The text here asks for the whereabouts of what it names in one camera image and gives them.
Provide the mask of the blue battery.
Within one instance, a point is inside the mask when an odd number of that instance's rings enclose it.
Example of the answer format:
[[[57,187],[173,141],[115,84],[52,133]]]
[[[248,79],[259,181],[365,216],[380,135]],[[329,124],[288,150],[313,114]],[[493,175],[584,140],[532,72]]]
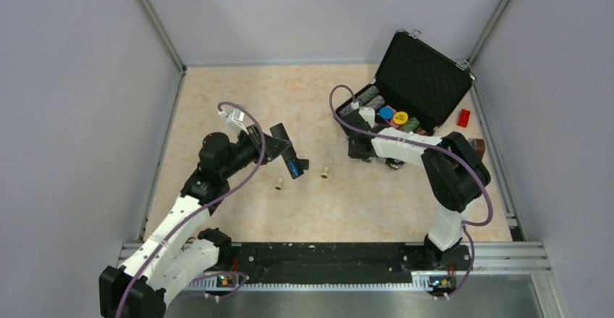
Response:
[[[290,165],[290,171],[292,172],[293,178],[296,179],[300,176],[299,167],[293,159],[291,159],[288,163]]]

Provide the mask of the black remote control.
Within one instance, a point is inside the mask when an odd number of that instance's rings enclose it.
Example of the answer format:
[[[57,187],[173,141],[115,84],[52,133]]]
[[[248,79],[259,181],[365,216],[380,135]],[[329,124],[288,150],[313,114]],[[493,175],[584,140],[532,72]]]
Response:
[[[288,172],[290,173],[291,178],[294,179],[292,172],[290,171],[290,165],[288,163],[291,159],[293,159],[295,163],[298,165],[299,170],[300,170],[300,176],[302,176],[305,173],[305,171],[309,170],[310,160],[298,158],[297,153],[293,146],[293,142],[290,140],[290,136],[287,134],[285,126],[282,123],[278,123],[272,126],[270,128],[270,131],[271,131],[273,138],[281,140],[285,143],[285,149],[281,152],[281,156],[288,169]]]

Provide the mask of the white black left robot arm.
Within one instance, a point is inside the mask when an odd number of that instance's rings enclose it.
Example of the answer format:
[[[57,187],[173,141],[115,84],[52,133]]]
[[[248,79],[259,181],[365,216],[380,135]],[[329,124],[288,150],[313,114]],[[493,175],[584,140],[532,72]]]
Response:
[[[230,239],[207,229],[205,238],[188,238],[233,192],[229,178],[249,164],[265,165],[281,156],[293,179],[308,169],[296,157],[281,123],[263,133],[256,125],[240,130],[236,142],[221,132],[207,135],[195,171],[186,180],[173,207],[159,226],[119,266],[108,266],[98,279],[102,317],[163,317],[168,306],[197,276],[232,261]]]

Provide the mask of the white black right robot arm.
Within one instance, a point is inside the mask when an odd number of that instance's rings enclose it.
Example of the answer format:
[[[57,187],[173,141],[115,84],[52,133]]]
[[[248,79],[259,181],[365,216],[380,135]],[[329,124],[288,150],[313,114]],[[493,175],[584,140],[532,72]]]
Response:
[[[424,239],[424,258],[435,269],[445,268],[459,246],[467,211],[491,182],[481,157],[466,137],[451,132],[443,137],[404,132],[374,120],[365,108],[340,118],[353,159],[383,159],[424,168],[440,207]]]

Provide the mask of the blue round chip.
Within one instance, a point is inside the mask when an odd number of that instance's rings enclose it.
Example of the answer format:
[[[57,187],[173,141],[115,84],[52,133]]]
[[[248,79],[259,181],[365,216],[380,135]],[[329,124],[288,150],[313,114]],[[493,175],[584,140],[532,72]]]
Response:
[[[390,121],[395,116],[395,110],[388,106],[383,106],[379,109],[379,116],[385,121]]]

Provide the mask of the yellow big blind chip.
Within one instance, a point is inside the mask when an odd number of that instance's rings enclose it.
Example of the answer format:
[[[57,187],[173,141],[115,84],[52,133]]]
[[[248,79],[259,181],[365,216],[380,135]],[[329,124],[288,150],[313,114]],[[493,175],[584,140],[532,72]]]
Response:
[[[400,111],[396,112],[392,118],[392,123],[397,126],[404,125],[409,121],[410,117],[407,112]]]

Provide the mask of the green chip stack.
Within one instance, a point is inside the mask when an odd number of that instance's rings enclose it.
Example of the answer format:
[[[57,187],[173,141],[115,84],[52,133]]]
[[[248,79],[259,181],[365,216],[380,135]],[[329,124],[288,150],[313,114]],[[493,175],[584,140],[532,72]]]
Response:
[[[420,122],[417,118],[411,117],[404,125],[399,127],[404,133],[415,132],[420,127]]]

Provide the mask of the black poker chip case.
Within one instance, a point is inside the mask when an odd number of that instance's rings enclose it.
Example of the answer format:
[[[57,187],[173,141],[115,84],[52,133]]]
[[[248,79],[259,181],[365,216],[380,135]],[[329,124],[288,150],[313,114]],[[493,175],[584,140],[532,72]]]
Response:
[[[413,33],[397,30],[373,81],[356,95],[375,86],[384,104],[405,111],[433,135],[453,114],[474,84],[467,67],[455,62]]]

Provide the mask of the red toy brick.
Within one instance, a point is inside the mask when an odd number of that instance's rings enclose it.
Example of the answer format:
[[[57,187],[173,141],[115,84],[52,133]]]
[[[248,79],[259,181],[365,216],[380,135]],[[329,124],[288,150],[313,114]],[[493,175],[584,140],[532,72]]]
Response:
[[[458,127],[467,128],[471,119],[471,111],[468,109],[461,109],[458,115],[456,125]]]

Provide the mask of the brown metronome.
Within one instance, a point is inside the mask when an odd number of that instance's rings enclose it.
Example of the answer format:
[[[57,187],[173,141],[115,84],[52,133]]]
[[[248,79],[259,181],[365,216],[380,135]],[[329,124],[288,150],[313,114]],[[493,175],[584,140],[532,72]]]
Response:
[[[476,152],[476,155],[480,160],[484,158],[486,152],[486,143],[482,138],[471,138],[468,140],[472,149]]]

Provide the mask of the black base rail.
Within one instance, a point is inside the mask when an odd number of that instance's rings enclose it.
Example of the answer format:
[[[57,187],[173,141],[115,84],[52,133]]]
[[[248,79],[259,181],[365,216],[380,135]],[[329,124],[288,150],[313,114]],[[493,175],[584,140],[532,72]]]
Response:
[[[244,291],[417,291],[451,293],[465,274],[538,275],[551,271],[537,242],[462,243],[434,264],[420,243],[233,243],[199,272],[188,290],[226,293],[248,279]]]

